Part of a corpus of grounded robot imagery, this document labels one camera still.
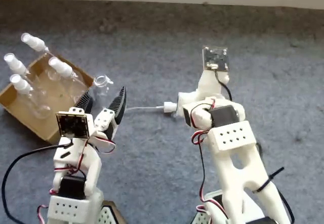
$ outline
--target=black plastic part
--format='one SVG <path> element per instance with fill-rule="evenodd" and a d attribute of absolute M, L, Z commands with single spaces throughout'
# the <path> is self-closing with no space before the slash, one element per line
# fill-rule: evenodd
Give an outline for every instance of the black plastic part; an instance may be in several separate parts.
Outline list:
<path fill-rule="evenodd" d="M 222 106 L 209 110 L 212 116 L 212 127 L 221 127 L 239 122 L 238 116 L 233 106 Z"/>
<path fill-rule="evenodd" d="M 119 92 L 119 95 L 114 98 L 114 100 L 112 101 L 112 103 L 108 108 L 115 112 L 115 121 L 118 125 L 120 124 L 124 116 L 125 107 L 126 107 L 126 87 L 123 86 Z"/>
<path fill-rule="evenodd" d="M 222 195 L 215 196 L 213 199 L 216 200 L 224 208 Z"/>
<path fill-rule="evenodd" d="M 71 154 L 71 152 L 66 152 L 63 155 L 61 155 L 61 159 L 66 158 L 67 156 L 69 156 Z"/>
<path fill-rule="evenodd" d="M 114 221 L 116 222 L 116 224 L 119 224 L 119 222 L 118 222 L 118 220 L 117 220 L 117 217 L 116 217 L 116 215 L 115 215 L 115 212 L 113 212 L 112 207 L 111 207 L 110 205 L 104 205 L 104 206 L 102 206 L 102 208 L 103 208 L 103 207 L 108 207 L 108 208 L 110 209 L 110 211 L 111 211 L 111 213 L 112 213 L 112 215 L 113 215 L 113 219 L 114 219 Z"/>
<path fill-rule="evenodd" d="M 89 138 L 86 115 L 56 114 L 61 136 Z"/>
<path fill-rule="evenodd" d="M 75 107 L 82 108 L 85 113 L 90 114 L 93 106 L 93 98 L 90 96 L 89 91 L 87 91 L 75 105 Z"/>
<path fill-rule="evenodd" d="M 276 222 L 270 217 L 266 216 L 262 219 L 250 221 L 247 224 L 276 224 Z"/>
<path fill-rule="evenodd" d="M 104 133 L 107 135 L 107 138 L 109 140 L 112 140 L 112 135 L 113 135 L 113 125 L 109 124 L 108 129 L 104 131 Z"/>
<path fill-rule="evenodd" d="M 76 200 L 84 200 L 86 198 L 84 192 L 85 181 L 83 177 L 64 176 L 57 195 Z"/>
<path fill-rule="evenodd" d="M 186 120 L 186 124 L 191 126 L 190 115 L 187 109 L 183 109 L 184 119 Z"/>

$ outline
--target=white bottle cap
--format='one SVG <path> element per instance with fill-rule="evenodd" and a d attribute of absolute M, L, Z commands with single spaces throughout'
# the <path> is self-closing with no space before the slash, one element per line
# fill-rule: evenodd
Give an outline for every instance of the white bottle cap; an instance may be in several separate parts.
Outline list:
<path fill-rule="evenodd" d="M 17 73 L 20 75 L 23 75 L 26 73 L 26 67 L 25 65 L 16 58 L 16 56 L 13 53 L 7 53 L 4 56 L 5 62 L 9 65 L 10 69 L 13 71 L 13 73 Z"/>
<path fill-rule="evenodd" d="M 22 34 L 21 41 L 23 41 L 24 43 L 29 45 L 31 48 L 33 48 L 37 52 L 47 49 L 45 42 L 42 39 L 32 36 L 29 33 Z"/>
<path fill-rule="evenodd" d="M 70 65 L 62 62 L 57 57 L 50 58 L 49 65 L 52 68 L 54 68 L 56 70 L 56 72 L 60 74 L 60 76 L 65 77 L 65 78 L 69 77 L 73 72 L 73 69 Z"/>
<path fill-rule="evenodd" d="M 10 76 L 10 82 L 14 85 L 18 93 L 27 94 L 31 90 L 30 84 L 21 78 L 19 74 Z"/>

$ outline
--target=cardboard box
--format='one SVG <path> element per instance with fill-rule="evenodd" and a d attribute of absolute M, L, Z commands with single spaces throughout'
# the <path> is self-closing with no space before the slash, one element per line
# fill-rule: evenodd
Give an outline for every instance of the cardboard box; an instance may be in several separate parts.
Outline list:
<path fill-rule="evenodd" d="M 82 74 L 88 88 L 91 87 L 93 78 L 90 75 L 63 57 L 57 57 L 63 62 L 69 64 L 73 70 L 78 70 Z M 70 107 L 74 106 L 74 102 L 72 99 L 66 96 L 64 88 L 58 86 L 58 83 L 49 80 L 47 74 L 45 73 L 46 68 L 49 67 L 49 59 L 50 55 L 45 54 L 30 64 L 28 68 L 38 75 L 42 83 L 42 87 L 46 90 L 47 104 L 52 109 L 52 115 L 44 120 L 35 118 L 25 104 L 19 100 L 16 100 L 17 91 L 12 84 L 9 84 L 1 91 L 0 103 L 3 105 L 6 111 L 18 119 L 23 125 L 33 131 L 41 139 L 51 144 L 57 144 L 60 139 L 60 135 L 55 113 L 58 111 L 68 111 Z"/>

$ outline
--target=glass bottle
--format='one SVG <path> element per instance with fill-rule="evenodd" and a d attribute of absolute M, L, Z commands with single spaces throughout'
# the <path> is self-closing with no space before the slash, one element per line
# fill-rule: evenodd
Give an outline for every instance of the glass bottle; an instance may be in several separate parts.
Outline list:
<path fill-rule="evenodd" d="M 49 50 L 49 48 L 46 46 L 45 42 L 42 39 L 39 39 L 25 32 L 21 35 L 21 41 L 29 45 L 32 49 L 34 49 L 37 52 L 44 52 L 45 54 L 54 57 L 54 53 Z M 44 70 L 51 81 L 60 80 L 60 75 L 57 74 L 52 67 L 48 66 L 48 64 L 45 64 Z"/>
<path fill-rule="evenodd" d="M 10 82 L 17 90 L 17 99 L 25 104 L 38 119 L 46 119 L 51 115 L 51 108 L 46 104 L 44 95 L 31 87 L 19 74 L 13 74 Z"/>
<path fill-rule="evenodd" d="M 96 104 L 101 107 L 109 106 L 108 90 L 113 81 L 107 75 L 101 75 L 94 78 L 93 92 Z"/>
<path fill-rule="evenodd" d="M 67 95 L 72 98 L 74 103 L 77 103 L 88 90 L 82 75 L 57 57 L 50 58 L 49 65 L 55 70 L 57 74 L 55 77 L 58 76 L 58 82 L 64 87 Z"/>
<path fill-rule="evenodd" d="M 25 65 L 17 59 L 13 53 L 7 53 L 4 56 L 5 62 L 7 62 L 11 71 L 15 74 L 19 74 L 24 80 L 26 80 L 33 88 L 39 90 L 44 95 L 46 91 L 42 88 L 41 81 L 39 80 L 35 72 L 28 70 Z"/>

